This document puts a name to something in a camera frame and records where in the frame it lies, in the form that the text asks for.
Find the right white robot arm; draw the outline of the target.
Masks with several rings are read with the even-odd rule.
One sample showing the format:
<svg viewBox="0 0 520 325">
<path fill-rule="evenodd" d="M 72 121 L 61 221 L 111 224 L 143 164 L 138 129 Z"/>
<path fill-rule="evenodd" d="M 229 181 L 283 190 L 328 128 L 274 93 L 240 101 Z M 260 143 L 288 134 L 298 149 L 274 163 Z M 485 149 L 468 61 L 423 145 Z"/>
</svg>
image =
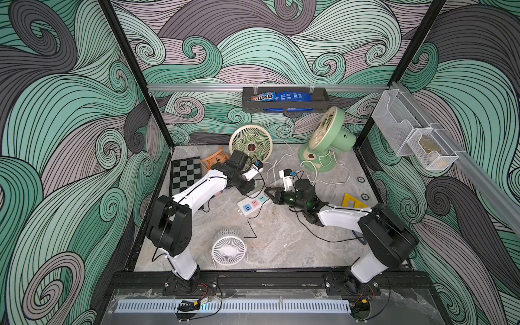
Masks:
<svg viewBox="0 0 520 325">
<path fill-rule="evenodd" d="M 387 269 L 401 266 L 418 246 L 410 228 L 384 204 L 362 209 L 332 206 L 318 197 L 307 179 L 297 180 L 291 190 L 268 187 L 265 193 L 274 204 L 302 214 L 308 223 L 351 230 L 366 241 L 369 251 L 346 272 L 350 286 L 367 284 Z"/>
</svg>

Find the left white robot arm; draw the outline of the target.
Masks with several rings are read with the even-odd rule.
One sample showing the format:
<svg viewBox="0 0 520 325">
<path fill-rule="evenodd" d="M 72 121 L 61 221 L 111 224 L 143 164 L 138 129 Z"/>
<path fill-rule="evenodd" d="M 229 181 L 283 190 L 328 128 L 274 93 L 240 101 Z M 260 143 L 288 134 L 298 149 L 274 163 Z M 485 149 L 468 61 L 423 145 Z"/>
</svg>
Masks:
<svg viewBox="0 0 520 325">
<path fill-rule="evenodd" d="M 173 273 L 189 281 L 199 266 L 192 258 L 188 245 L 192 238 L 193 215 L 218 192 L 229 186 L 243 195 L 255 187 L 254 177 L 263 171 L 256 162 L 245 172 L 231 161 L 217 164 L 194 185 L 175 196 L 161 196 L 152 206 L 146 237 L 165 254 Z"/>
</svg>

